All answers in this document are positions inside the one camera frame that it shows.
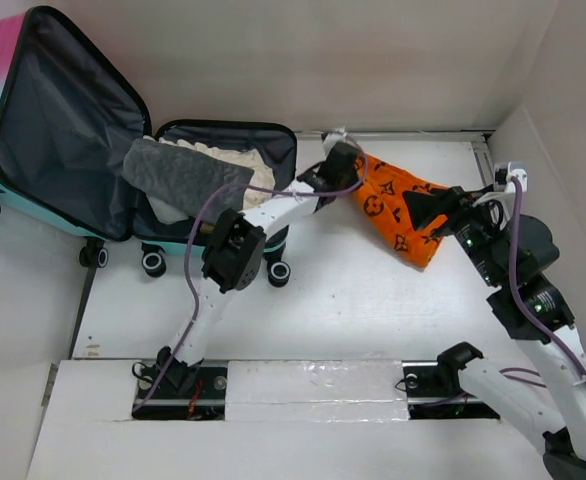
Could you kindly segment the pink and teal suitcase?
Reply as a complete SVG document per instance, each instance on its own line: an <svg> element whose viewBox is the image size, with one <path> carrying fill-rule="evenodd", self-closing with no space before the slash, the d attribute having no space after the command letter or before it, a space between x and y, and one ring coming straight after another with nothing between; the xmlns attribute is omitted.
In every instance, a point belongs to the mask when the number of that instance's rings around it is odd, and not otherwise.
<svg viewBox="0 0 586 480"><path fill-rule="evenodd" d="M297 139L267 122L177 119L154 127L134 87L62 12L36 6L0 20L0 209L15 208L86 243L81 265L107 264L107 242L137 238L151 277L166 257L198 255L204 233L190 220L157 220L143 192L123 177L141 137L256 149L276 189L296 171Z"/></svg>

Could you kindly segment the white plastic bag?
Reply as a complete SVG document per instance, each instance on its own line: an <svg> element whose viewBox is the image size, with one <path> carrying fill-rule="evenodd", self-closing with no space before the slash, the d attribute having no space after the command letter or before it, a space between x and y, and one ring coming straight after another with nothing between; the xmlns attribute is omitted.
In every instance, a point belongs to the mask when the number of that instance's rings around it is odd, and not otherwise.
<svg viewBox="0 0 586 480"><path fill-rule="evenodd" d="M184 208L169 204L160 198L148 195L147 201L157 220L163 224L172 225L192 217Z"/></svg>

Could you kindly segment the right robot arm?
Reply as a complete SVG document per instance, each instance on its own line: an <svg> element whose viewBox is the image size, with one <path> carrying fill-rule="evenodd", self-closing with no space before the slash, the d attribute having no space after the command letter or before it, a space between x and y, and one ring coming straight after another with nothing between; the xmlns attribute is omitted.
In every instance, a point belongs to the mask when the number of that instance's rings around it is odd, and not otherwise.
<svg viewBox="0 0 586 480"><path fill-rule="evenodd" d="M586 479L586 355L574 316L544 275L559 257L541 220L515 213L505 225L491 216L491 188L407 191L412 226L429 240L452 235L483 281L494 288L492 313L528 357L554 405L544 405L467 342L433 361L404 368L408 398L422 411L474 397L523 435L554 479Z"/></svg>

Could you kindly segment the orange patterned towel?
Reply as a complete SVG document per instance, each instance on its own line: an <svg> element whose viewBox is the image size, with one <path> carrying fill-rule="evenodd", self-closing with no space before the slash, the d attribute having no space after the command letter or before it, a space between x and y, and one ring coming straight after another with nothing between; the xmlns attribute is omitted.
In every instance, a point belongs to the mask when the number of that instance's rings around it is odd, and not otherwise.
<svg viewBox="0 0 586 480"><path fill-rule="evenodd" d="M437 252L440 239L430 239L427 230L416 230L410 220L403 194L430 194L446 190L370 154L364 183L352 193L357 209L402 261L424 270Z"/></svg>

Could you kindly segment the grey and cream fleece garment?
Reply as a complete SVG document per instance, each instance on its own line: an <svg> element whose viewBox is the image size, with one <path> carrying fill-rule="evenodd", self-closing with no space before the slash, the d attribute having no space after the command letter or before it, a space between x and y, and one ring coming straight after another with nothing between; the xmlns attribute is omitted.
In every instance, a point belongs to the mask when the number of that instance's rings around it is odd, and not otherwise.
<svg viewBox="0 0 586 480"><path fill-rule="evenodd" d="M221 194L209 206L203 221L212 224L228 209L248 210L271 197L276 180L256 149L229 150L186 140L135 140L124 156L122 175L144 195L160 198L196 217L204 203L220 187L243 186Z"/></svg>

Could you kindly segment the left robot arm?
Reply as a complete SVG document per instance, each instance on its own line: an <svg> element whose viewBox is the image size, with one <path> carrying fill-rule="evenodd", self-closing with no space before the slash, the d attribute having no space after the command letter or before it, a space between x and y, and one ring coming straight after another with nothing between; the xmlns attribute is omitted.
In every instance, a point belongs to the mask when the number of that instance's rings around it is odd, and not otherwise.
<svg viewBox="0 0 586 480"><path fill-rule="evenodd" d="M228 209L220 215L202 254L200 286L187 282L194 294L194 313L158 352L152 390L163 386L174 396L189 394L216 324L234 295L256 278L266 241L362 185L356 164L364 163L366 154L357 142L341 132L328 132L323 148L326 159L285 190L256 208Z"/></svg>

